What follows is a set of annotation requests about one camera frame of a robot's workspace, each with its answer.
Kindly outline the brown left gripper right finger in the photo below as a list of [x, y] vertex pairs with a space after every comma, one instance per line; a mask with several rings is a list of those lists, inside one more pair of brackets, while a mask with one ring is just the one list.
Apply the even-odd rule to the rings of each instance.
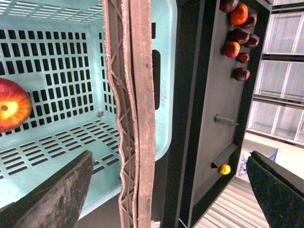
[[129, 2], [139, 143], [138, 227], [151, 227], [156, 123], [151, 1]]

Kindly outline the brown left gripper left finger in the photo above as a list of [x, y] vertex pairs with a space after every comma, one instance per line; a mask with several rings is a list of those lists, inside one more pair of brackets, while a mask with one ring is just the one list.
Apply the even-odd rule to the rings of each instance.
[[136, 228], [138, 145], [127, 21], [129, 7], [125, 0], [105, 0], [103, 7], [107, 76], [116, 103], [119, 154], [122, 159], [122, 190], [118, 199], [120, 221], [123, 228]]

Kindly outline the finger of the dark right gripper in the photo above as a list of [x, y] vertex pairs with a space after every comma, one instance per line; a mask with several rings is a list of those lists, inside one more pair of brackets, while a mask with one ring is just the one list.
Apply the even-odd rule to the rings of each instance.
[[30, 193], [0, 211], [2, 228], [73, 228], [93, 175], [94, 158], [84, 151]]
[[256, 174], [247, 173], [259, 206], [271, 228], [302, 228], [304, 226], [304, 180], [273, 162]]

